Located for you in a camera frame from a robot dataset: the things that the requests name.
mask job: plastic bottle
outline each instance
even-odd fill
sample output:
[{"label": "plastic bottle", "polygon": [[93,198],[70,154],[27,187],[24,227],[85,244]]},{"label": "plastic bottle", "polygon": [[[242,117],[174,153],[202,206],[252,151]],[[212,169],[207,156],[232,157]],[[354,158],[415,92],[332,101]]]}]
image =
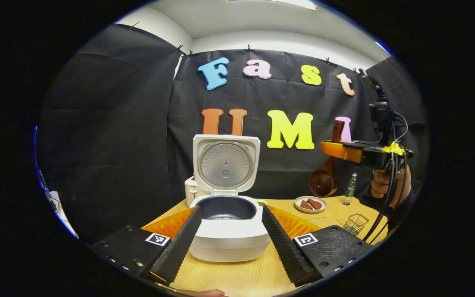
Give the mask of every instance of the plastic bottle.
[{"label": "plastic bottle", "polygon": [[346,192],[343,195],[343,205],[350,205],[351,204],[351,198],[353,197],[353,194],[355,193],[355,186],[357,186],[357,173],[353,172],[353,175],[351,176],[351,180],[349,180],[349,184],[347,184]]}]

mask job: hand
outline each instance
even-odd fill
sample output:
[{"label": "hand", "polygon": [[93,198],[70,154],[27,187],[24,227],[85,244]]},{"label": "hand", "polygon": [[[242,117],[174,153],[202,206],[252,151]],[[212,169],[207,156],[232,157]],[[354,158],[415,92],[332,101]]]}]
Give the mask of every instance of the hand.
[{"label": "hand", "polygon": [[[407,174],[406,180],[404,180],[404,173]],[[373,174],[373,180],[371,181],[371,195],[375,198],[383,198],[384,194],[388,193],[388,184],[390,184],[390,178],[391,171],[375,170],[375,173]],[[389,204],[391,207],[395,208],[397,205],[401,204],[404,199],[406,199],[412,189],[411,180],[412,175],[409,171],[409,165],[407,165],[406,170],[403,170],[403,172],[397,176],[395,193],[393,194],[392,200]],[[399,201],[399,195],[401,194],[401,188],[403,184],[404,191],[401,200]]]},{"label": "hand", "polygon": [[178,292],[184,293],[186,295],[190,295],[193,297],[228,297],[225,296],[225,292],[221,290],[209,290],[209,291],[190,291],[190,290],[177,290]]}]

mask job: wooden ladle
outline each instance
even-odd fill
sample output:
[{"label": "wooden ladle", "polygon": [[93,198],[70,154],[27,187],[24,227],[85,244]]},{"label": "wooden ladle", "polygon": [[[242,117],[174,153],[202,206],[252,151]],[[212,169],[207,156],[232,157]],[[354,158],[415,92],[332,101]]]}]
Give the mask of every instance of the wooden ladle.
[{"label": "wooden ladle", "polygon": [[[344,121],[335,121],[331,142],[340,142],[343,125]],[[338,173],[335,161],[335,157],[329,156],[324,165],[311,173],[311,177],[309,177],[309,188],[311,188],[311,192],[313,192],[316,197],[327,197],[337,190]]]}]

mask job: metal basket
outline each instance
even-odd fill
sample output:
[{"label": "metal basket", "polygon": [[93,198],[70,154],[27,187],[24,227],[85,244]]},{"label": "metal basket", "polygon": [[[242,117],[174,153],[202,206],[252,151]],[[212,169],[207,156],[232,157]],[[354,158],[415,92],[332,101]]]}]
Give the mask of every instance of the metal basket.
[{"label": "metal basket", "polygon": [[352,214],[343,224],[343,228],[353,235],[358,235],[367,222],[369,222],[368,218],[362,214]]}]

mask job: white plate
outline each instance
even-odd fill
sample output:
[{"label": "white plate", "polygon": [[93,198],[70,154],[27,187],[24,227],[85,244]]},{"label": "white plate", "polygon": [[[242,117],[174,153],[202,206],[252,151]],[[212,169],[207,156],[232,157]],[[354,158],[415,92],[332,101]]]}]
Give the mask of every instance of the white plate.
[{"label": "white plate", "polygon": [[[309,198],[311,198],[314,201],[322,203],[322,208],[320,208],[320,209],[305,209],[303,207],[300,207],[300,204],[302,203],[302,201],[303,200],[307,201],[307,199],[309,199]],[[296,198],[296,200],[294,200],[294,205],[296,205],[296,208],[298,208],[299,210],[301,210],[303,212],[309,212],[311,214],[315,214],[317,212],[324,211],[324,209],[326,209],[326,207],[327,207],[327,202],[324,199],[318,198],[318,197],[315,197],[315,196],[302,196],[302,197],[298,197],[298,198]]]}]

